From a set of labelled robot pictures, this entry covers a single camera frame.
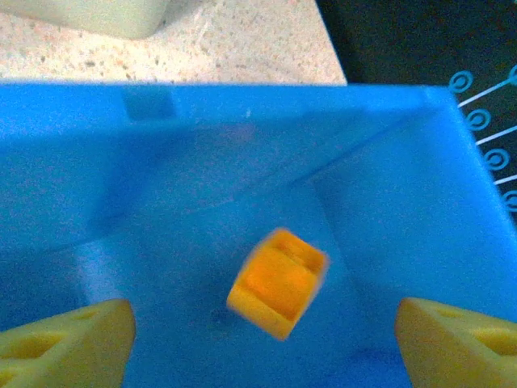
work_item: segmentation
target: speckled countertop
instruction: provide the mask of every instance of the speckled countertop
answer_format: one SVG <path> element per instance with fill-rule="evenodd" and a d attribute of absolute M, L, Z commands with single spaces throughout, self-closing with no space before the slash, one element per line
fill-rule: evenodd
<path fill-rule="evenodd" d="M 0 14 L 0 78 L 344 83 L 313 0 L 182 0 L 145 40 Z"/>

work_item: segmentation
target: bin floor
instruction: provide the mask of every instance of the bin floor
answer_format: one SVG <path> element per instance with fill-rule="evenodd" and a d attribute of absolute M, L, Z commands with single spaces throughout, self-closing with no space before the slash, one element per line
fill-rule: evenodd
<path fill-rule="evenodd" d="M 283 343 L 225 308 L 247 254 L 279 226 L 331 259 L 321 292 Z M 375 319 L 356 293 L 367 287 L 348 272 L 310 183 L 188 215 L 132 216 L 104 238 L 0 265 L 14 274 L 3 285 L 0 329 L 128 298 L 137 339 L 125 387 L 371 387 L 391 386 L 391 377 L 409 386 L 395 344 L 368 351 L 378 345 Z M 19 281 L 27 276 L 31 288 Z"/>

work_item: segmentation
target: black surface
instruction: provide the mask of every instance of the black surface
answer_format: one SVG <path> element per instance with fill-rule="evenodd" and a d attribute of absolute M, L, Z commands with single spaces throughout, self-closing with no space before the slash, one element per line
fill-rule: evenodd
<path fill-rule="evenodd" d="M 508 81 L 512 69 L 517 77 L 516 3 L 334 0 L 318 6 L 348 82 L 449 85 L 455 79 L 461 84 L 455 74 L 468 71 L 472 85 L 456 93 L 462 102 Z M 473 131 L 478 141 L 514 128 L 517 79 L 461 109 L 465 116 L 477 109 L 490 113 L 486 128 Z M 517 130 L 480 149 L 494 180 L 517 174 Z M 498 188 L 517 222 L 517 179 Z"/>

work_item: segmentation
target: orange cube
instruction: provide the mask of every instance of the orange cube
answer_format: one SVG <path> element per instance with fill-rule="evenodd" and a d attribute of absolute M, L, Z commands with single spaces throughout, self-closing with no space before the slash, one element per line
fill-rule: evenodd
<path fill-rule="evenodd" d="M 275 230 L 239 272 L 227 306 L 278 340 L 285 340 L 316 296 L 326 255 L 287 230 Z"/>

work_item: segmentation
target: white container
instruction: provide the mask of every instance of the white container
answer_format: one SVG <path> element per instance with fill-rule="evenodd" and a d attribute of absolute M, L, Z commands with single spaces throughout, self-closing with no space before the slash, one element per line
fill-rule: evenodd
<path fill-rule="evenodd" d="M 170 0 L 0 0 L 0 11 L 129 39 L 153 34 Z"/>

